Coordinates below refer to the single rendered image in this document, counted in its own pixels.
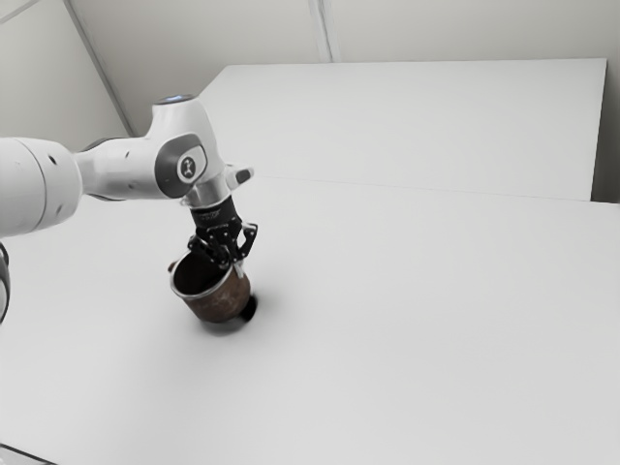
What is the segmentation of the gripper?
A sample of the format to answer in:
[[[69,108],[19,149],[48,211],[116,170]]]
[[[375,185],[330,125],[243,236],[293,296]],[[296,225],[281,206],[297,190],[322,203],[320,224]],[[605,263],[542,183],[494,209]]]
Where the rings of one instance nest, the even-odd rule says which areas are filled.
[[[190,209],[196,226],[196,234],[188,241],[188,249],[211,264],[225,269],[244,261],[250,254],[258,235],[259,226],[241,223],[233,197],[205,207]],[[232,241],[231,254],[218,240]]]

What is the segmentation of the brown metal mug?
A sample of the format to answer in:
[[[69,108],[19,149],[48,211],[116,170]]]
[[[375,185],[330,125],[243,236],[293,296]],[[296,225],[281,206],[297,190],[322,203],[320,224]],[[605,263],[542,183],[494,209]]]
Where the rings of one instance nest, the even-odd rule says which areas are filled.
[[[208,324],[250,321],[257,302],[241,265],[224,268],[206,256],[186,252],[168,267],[170,287],[195,316]]]

